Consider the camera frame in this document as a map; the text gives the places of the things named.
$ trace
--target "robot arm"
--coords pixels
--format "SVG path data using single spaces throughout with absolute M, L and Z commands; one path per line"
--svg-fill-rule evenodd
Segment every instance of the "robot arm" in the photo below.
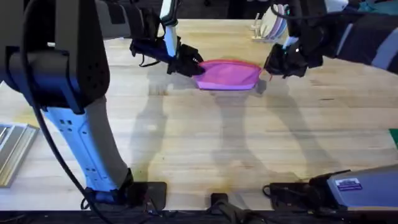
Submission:
M 152 11 L 134 4 L 31 1 L 35 3 L 0 0 L 0 29 L 6 30 L 0 35 L 1 78 L 32 107 L 38 105 L 59 129 L 86 177 L 84 195 L 88 200 L 138 206 L 150 198 L 148 209 L 163 209 L 166 184 L 134 182 L 116 147 L 106 114 L 104 95 L 110 73 L 103 40 L 131 38 L 134 55 L 168 63 L 169 73 L 199 74 L 197 50 L 181 45 L 175 35 L 178 2 L 165 1 L 160 20 Z M 21 32 L 27 16 L 26 30 Z M 157 36 L 161 24 L 174 30 L 168 35 L 167 29 L 165 39 Z M 26 66 L 21 38 L 27 41 Z M 169 46 L 169 38 L 177 39 L 177 45 Z M 173 50 L 178 56 L 169 54 Z
M 292 2 L 291 16 L 336 12 L 330 10 L 333 1 L 318 7 L 306 5 L 306 0 Z M 297 41 L 287 47 L 273 46 L 264 68 L 275 75 L 302 77 L 307 68 L 322 66 L 326 56 L 398 73 L 398 16 L 358 13 L 355 5 L 340 5 L 344 11 L 339 14 L 289 20 L 289 35 Z

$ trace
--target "sticker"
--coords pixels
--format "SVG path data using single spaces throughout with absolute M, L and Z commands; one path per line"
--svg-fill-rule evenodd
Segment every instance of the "sticker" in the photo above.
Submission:
M 362 185 L 357 178 L 335 180 L 335 183 L 339 191 L 362 190 Z

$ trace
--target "black cable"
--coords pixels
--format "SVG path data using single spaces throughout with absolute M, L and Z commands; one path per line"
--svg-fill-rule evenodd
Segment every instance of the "black cable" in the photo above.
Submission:
M 43 132 L 44 137 L 46 138 L 55 158 L 58 160 L 59 164 L 61 165 L 62 169 L 67 173 L 68 177 L 70 180 L 75 184 L 77 189 L 80 191 L 80 193 L 84 196 L 84 198 L 87 200 L 88 205 L 91 207 L 92 211 L 97 214 L 97 216 L 102 219 L 107 224 L 112 224 L 106 217 L 103 216 L 103 214 L 96 208 L 95 204 L 91 201 L 91 199 L 87 196 L 83 186 L 79 183 L 78 179 L 73 175 L 73 172 L 69 169 L 67 163 L 63 160 L 62 155 L 60 154 L 59 150 L 57 149 L 57 146 L 55 145 L 51 134 L 49 132 L 49 129 L 47 125 L 45 124 L 45 121 L 43 119 L 43 115 L 40 111 L 40 107 L 38 103 L 35 101 L 34 97 L 34 92 L 33 92 L 33 87 L 32 87 L 32 82 L 29 81 L 29 75 L 30 75 L 30 67 L 29 67 L 29 61 L 27 58 L 27 30 L 28 30 L 28 21 L 29 18 L 32 15 L 33 7 L 35 4 L 37 4 L 39 0 L 30 0 L 29 3 L 27 4 L 25 8 L 25 13 L 24 13 L 24 21 L 22 25 L 22 41 L 21 41 L 21 48 L 20 48 L 20 54 L 21 54 L 21 64 L 22 64 L 22 69 L 23 69 L 23 76 L 24 76 L 24 81 L 25 85 L 27 87 L 27 94 L 28 97 L 31 97 L 31 103 L 32 107 L 36 116 L 36 119 L 39 123 L 39 126 Z
M 160 61 L 157 60 L 156 62 L 152 62 L 152 63 L 148 63 L 148 64 L 144 65 L 144 62 L 145 62 L 145 55 L 142 54 L 142 61 L 141 61 L 141 64 L 139 64 L 139 66 L 141 68 L 150 67 L 150 66 L 157 65 L 158 63 L 160 63 Z
M 275 16 L 283 18 L 283 19 L 287 19 L 287 20 L 303 20 L 303 19 L 323 19 L 325 17 L 329 17 L 329 16 L 348 16 L 348 15 L 352 15 L 352 16 L 363 16 L 365 14 L 367 14 L 366 12 L 352 12 L 352 11 L 346 11 L 346 12 L 331 12 L 331 13 L 327 13 L 327 14 L 323 14 L 323 15 L 319 15 L 319 16 L 286 16 L 286 15 L 282 15 L 280 13 L 278 13 L 275 9 L 274 9 L 274 3 L 275 0 L 269 0 L 270 2 L 270 8 L 272 13 L 274 13 Z

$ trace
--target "pink zipper pouch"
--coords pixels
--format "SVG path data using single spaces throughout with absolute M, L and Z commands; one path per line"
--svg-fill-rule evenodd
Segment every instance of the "pink zipper pouch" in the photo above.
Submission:
M 250 90 L 262 71 L 260 66 L 239 60 L 208 60 L 199 65 L 206 71 L 193 79 L 201 90 Z

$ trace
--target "wooden table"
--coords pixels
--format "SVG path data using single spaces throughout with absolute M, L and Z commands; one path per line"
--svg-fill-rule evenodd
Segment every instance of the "wooden table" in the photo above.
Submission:
M 181 20 L 178 34 L 205 59 L 237 58 L 262 65 L 270 44 L 251 42 L 252 21 Z M 261 187 L 318 174 L 395 164 L 389 128 L 398 127 L 398 77 L 375 68 L 325 60 L 305 78 L 262 76 L 252 91 L 200 91 L 191 79 L 159 64 L 139 68 L 130 41 L 111 40 L 109 121 L 136 180 L 166 181 L 167 209 L 209 206 L 227 192 L 242 208 L 271 209 Z M 0 87 L 0 120 L 35 124 L 22 95 Z M 68 165 L 79 165 L 49 124 Z M 82 196 L 42 134 L 0 210 L 79 210 Z

